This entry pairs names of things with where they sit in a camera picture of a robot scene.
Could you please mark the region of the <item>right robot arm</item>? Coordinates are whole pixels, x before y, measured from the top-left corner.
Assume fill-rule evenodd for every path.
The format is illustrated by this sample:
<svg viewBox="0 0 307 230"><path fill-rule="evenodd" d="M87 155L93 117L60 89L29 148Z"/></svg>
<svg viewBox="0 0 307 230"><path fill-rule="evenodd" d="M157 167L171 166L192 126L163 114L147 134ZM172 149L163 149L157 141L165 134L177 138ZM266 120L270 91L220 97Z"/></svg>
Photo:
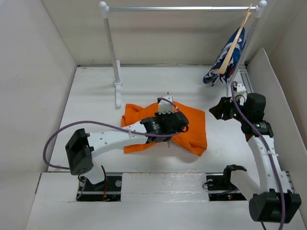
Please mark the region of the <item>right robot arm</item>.
<svg viewBox="0 0 307 230"><path fill-rule="evenodd" d="M265 96L247 93L242 83L234 81L231 96L222 97L209 111L217 120L234 119L241 124L260 180L257 184L243 166L228 165L222 176L223 186L235 187L241 192L248 201L253 221L279 223L282 228L292 220L302 201L300 195L293 192L286 172L279 165L272 127L263 119L265 107Z"/></svg>

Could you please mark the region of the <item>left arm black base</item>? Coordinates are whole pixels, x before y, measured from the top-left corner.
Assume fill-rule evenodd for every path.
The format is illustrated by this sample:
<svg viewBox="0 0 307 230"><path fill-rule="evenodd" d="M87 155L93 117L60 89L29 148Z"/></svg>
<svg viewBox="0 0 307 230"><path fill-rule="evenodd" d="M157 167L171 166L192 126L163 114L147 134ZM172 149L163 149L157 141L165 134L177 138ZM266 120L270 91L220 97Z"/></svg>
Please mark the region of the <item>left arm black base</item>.
<svg viewBox="0 0 307 230"><path fill-rule="evenodd" d="M86 180L84 186L84 176L78 176L79 187L76 200L81 202L118 202L121 200L121 174L108 174L107 180L93 185Z"/></svg>

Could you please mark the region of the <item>orange trousers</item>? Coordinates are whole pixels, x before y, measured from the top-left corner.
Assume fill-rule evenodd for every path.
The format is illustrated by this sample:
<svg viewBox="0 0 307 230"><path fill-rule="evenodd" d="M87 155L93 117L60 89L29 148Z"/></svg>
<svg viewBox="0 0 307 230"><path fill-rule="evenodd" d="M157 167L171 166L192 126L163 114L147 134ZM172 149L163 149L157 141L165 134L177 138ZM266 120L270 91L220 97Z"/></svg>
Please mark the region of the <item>orange trousers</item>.
<svg viewBox="0 0 307 230"><path fill-rule="evenodd" d="M189 130L174 136L172 140L180 147L191 153L201 156L207 149L207 138L205 128L205 112L193 107L186 106L175 101L175 105L187 117L189 121ZM126 104L125 113L121 119L121 126L132 125L144 118L154 116L158 111L158 103L155 102L145 108L128 103Z"/></svg>

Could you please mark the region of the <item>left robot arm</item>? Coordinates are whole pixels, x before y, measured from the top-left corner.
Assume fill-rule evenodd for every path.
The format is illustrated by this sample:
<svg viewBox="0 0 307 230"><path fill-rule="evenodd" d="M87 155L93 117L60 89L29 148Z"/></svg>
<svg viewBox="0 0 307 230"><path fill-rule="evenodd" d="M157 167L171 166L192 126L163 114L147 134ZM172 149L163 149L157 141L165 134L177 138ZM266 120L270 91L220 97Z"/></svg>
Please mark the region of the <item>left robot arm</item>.
<svg viewBox="0 0 307 230"><path fill-rule="evenodd" d="M189 121L173 103L170 95L157 99L158 111L131 125L109 125L110 131L87 133L76 130L65 146L71 175L83 176L96 190L102 190L107 178L95 169L93 158L111 150L131 145L168 142L173 136L187 132Z"/></svg>

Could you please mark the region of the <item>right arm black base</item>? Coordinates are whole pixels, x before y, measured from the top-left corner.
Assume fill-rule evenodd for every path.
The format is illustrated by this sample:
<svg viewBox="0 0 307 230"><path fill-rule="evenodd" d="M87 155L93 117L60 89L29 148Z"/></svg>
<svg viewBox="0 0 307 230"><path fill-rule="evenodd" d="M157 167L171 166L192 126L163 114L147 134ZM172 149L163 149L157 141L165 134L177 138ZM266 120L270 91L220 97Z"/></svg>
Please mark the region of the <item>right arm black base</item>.
<svg viewBox="0 0 307 230"><path fill-rule="evenodd" d="M207 173L203 189L208 192L209 201L246 201L241 192L222 173Z"/></svg>

